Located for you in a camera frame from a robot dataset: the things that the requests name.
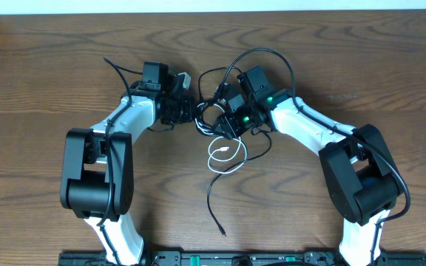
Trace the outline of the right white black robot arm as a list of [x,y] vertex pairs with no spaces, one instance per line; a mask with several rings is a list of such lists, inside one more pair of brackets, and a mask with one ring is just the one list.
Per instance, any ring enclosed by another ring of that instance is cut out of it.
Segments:
[[398,196],[409,195],[381,132],[336,122],[293,92],[254,92],[217,118],[213,131],[227,139],[266,124],[319,157],[328,193],[344,219],[339,253],[348,265],[375,265],[384,222]]

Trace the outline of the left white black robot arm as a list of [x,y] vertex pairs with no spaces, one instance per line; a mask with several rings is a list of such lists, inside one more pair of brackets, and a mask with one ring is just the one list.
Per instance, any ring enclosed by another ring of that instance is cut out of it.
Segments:
[[143,237],[129,212],[134,194],[132,146],[157,120],[192,121],[192,96],[123,95],[119,106],[88,129],[67,132],[60,201],[96,233],[105,265],[149,265]]

